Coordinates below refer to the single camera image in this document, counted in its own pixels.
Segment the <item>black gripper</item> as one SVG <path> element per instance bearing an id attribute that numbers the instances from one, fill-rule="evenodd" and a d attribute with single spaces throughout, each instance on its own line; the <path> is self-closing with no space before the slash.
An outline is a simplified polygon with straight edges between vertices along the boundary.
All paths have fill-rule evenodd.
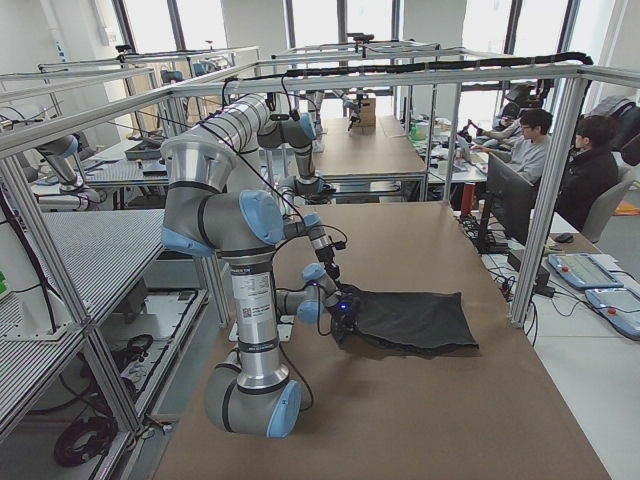
<path id="1" fill-rule="evenodd" d="M 314 240 L 314 251 L 318 261 L 324 266 L 328 276 L 335 282 L 340 279 L 340 267 L 335 263 L 335 251 L 344 250 L 346 241 L 334 242 L 328 235 L 322 235 Z"/>
<path id="2" fill-rule="evenodd" d="M 358 332 L 357 318 L 360 305 L 360 298 L 357 295 L 346 294 L 329 309 L 331 336 L 338 345 L 342 344 L 349 335 Z"/>

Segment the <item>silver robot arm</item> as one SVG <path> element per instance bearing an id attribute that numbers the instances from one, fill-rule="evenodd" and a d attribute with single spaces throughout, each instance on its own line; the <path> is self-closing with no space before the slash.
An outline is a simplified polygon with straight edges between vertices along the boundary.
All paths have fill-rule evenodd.
<path id="1" fill-rule="evenodd" d="M 276 178 L 267 162 L 270 189 L 287 224 L 299 214 L 297 203 L 323 203 L 335 189 L 317 172 L 316 146 L 322 134 L 317 112 L 279 111 L 273 96 L 248 94 L 201 120 L 198 127 L 244 162 L 255 149 L 270 157 L 281 149 L 282 175 Z"/>
<path id="2" fill-rule="evenodd" d="M 209 378 L 206 413 L 227 432 L 284 438 L 296 424 L 302 388 L 281 360 L 276 313 L 282 309 L 312 322 L 341 300 L 325 268 L 313 263 L 303 271 L 304 289 L 286 301 L 275 292 L 272 256 L 281 241 L 299 235 L 315 249 L 327 246 L 322 221 L 310 213 L 287 226 L 265 191 L 224 192 L 237 156 L 217 142 L 173 137 L 163 142 L 161 155 L 169 173 L 164 247 L 194 257 L 217 255 L 231 270 L 237 342 Z"/>

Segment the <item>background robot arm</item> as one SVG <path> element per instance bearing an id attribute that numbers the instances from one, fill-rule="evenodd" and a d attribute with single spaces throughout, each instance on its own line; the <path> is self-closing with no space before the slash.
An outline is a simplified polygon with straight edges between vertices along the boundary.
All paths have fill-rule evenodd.
<path id="1" fill-rule="evenodd" d="M 59 182 L 57 194 L 36 194 L 36 201 L 45 211 L 95 210 L 106 196 L 86 185 L 83 177 L 70 165 L 68 157 L 79 148 L 75 135 L 69 134 L 38 145 L 35 150 L 44 157 Z"/>

